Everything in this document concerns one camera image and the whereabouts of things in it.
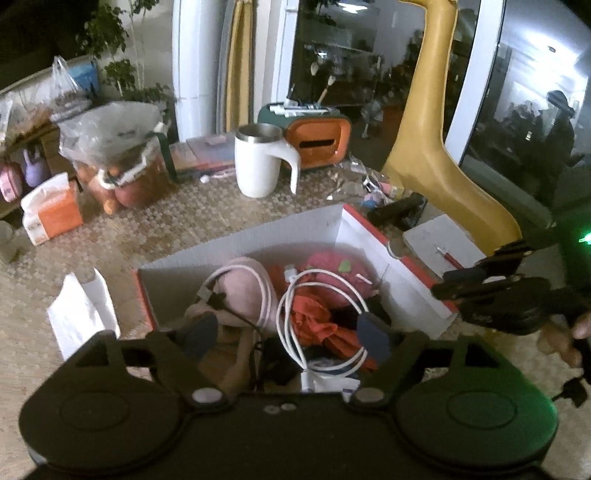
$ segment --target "finger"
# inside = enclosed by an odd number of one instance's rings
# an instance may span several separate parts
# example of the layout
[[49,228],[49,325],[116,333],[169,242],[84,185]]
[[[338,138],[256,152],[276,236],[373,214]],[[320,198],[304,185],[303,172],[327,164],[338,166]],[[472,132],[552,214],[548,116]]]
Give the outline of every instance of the finger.
[[554,352],[566,353],[570,350],[571,341],[568,333],[552,323],[546,323],[542,327],[542,336],[552,347]]
[[591,312],[581,315],[573,327],[573,337],[584,339],[591,337]]
[[583,357],[576,348],[571,348],[566,352],[560,352],[560,358],[571,368],[578,368],[583,362]]
[[556,350],[554,350],[554,347],[548,343],[548,340],[546,340],[544,335],[538,337],[537,346],[538,350],[544,355],[552,355],[553,353],[556,353]]

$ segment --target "white cable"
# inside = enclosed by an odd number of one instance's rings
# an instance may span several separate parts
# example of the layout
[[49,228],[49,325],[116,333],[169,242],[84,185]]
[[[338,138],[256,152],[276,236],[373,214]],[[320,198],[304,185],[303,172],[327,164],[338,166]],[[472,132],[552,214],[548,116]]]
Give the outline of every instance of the white cable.
[[[271,318],[272,312],[271,312],[271,286],[268,284],[268,282],[263,281],[263,279],[261,278],[261,276],[258,274],[258,272],[248,266],[248,265],[242,265],[242,264],[231,264],[231,265],[226,265],[224,267],[218,268],[215,272],[213,272],[211,275],[208,276],[208,278],[205,280],[205,282],[203,282],[202,288],[208,288],[208,285],[214,281],[215,279],[217,279],[220,275],[223,275],[224,273],[227,273],[229,271],[235,270],[235,269],[242,269],[242,270],[247,270],[250,273],[252,273],[255,278],[258,281],[259,284],[259,288],[261,289],[261,312],[259,314],[259,319],[256,323],[256,326],[260,327],[263,331],[265,331],[265,329],[267,328],[267,324],[269,322],[269,319]],[[255,332],[254,334],[254,338],[255,338],[255,343],[259,340],[261,340],[260,338],[258,338],[258,333]]]
[[[349,287],[349,289],[359,299],[359,302],[361,304],[361,308],[355,303],[355,301],[353,300],[353,298],[351,298],[350,295],[345,293],[340,288],[335,287],[334,285],[321,283],[321,282],[304,282],[304,283],[300,283],[300,284],[297,283],[297,281],[299,279],[301,279],[302,277],[304,277],[305,275],[310,274],[310,273],[326,274],[326,275],[329,275],[329,276],[341,281],[344,285]],[[296,362],[300,366],[300,368],[304,372],[312,372],[314,374],[320,375],[321,377],[328,377],[328,378],[348,377],[352,373],[356,372],[359,368],[361,368],[361,366],[363,365],[363,363],[367,359],[368,354],[367,354],[367,351],[365,350],[365,348],[360,348],[353,357],[351,357],[350,359],[348,359],[345,362],[342,362],[339,365],[334,365],[332,367],[311,367],[306,360],[306,356],[304,354],[304,351],[297,339],[296,333],[295,333],[293,326],[291,324],[291,321],[290,321],[291,305],[294,300],[295,290],[297,288],[306,287],[306,286],[330,288],[331,290],[338,292],[355,308],[355,310],[357,311],[358,314],[361,314],[362,312],[369,311],[367,304],[365,303],[365,300],[363,299],[361,294],[357,291],[357,289],[353,285],[351,285],[350,282],[345,280],[343,277],[341,277],[329,270],[323,270],[320,268],[311,268],[309,270],[305,270],[305,271],[293,276],[292,278],[290,278],[290,284],[287,288],[287,291],[279,300],[279,304],[277,307],[277,314],[275,315],[275,322],[277,324],[277,333],[279,335],[279,340],[281,341],[281,344],[282,344],[283,348],[285,349],[285,351],[287,352],[287,354],[293,359],[294,362]],[[283,325],[281,325],[281,310],[283,307],[285,307],[285,319],[284,319]],[[335,370],[341,370],[345,367],[348,367],[349,365],[352,365],[355,362],[357,362],[357,364],[354,367],[350,368],[349,370],[347,370],[343,373],[339,373],[339,374],[330,374],[329,373],[329,372],[332,372]]]

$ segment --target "white door frame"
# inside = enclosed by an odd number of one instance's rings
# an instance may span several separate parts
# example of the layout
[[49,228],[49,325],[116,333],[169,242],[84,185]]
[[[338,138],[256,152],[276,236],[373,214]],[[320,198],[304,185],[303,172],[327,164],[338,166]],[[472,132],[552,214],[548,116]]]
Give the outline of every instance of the white door frame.
[[496,51],[501,39],[505,2],[506,0],[481,0],[480,2],[470,61],[445,142],[447,152],[458,165],[464,157],[482,102],[488,91]]
[[291,63],[296,43],[297,14],[300,0],[281,0],[277,49],[275,50],[275,67],[271,102],[282,102],[290,90]]

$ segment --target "pen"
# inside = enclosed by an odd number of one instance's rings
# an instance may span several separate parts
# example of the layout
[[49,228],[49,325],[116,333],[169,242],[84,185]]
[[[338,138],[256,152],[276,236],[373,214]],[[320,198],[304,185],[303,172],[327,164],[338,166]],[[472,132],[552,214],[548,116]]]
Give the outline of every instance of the pen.
[[453,265],[458,270],[464,268],[462,267],[462,264],[460,262],[458,262],[455,258],[452,257],[451,254],[445,253],[443,250],[441,250],[441,248],[437,247],[437,252],[439,252],[443,256],[443,258],[445,258],[449,263],[451,263],[451,265]]

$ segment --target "tissue box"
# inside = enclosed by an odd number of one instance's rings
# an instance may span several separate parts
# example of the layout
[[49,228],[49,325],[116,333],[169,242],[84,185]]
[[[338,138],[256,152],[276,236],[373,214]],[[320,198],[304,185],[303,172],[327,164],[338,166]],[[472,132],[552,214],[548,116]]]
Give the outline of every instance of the tissue box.
[[41,245],[84,223],[77,194],[76,182],[70,182],[68,174],[62,173],[22,199],[22,226],[33,245]]

